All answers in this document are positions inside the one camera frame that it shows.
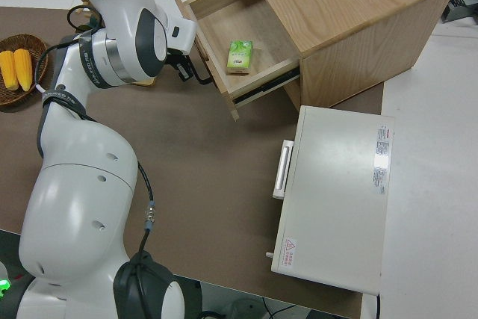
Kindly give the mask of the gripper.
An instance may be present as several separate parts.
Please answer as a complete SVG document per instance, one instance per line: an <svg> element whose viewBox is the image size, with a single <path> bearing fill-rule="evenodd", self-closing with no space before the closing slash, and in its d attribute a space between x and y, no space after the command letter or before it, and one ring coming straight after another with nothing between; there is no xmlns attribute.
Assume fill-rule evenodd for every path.
<svg viewBox="0 0 478 319"><path fill-rule="evenodd" d="M197 24L193 20L171 16L167 23L167 59L172 55L189 55L196 37ZM179 77L187 81L192 77L192 70L187 61L176 64Z"/></svg>

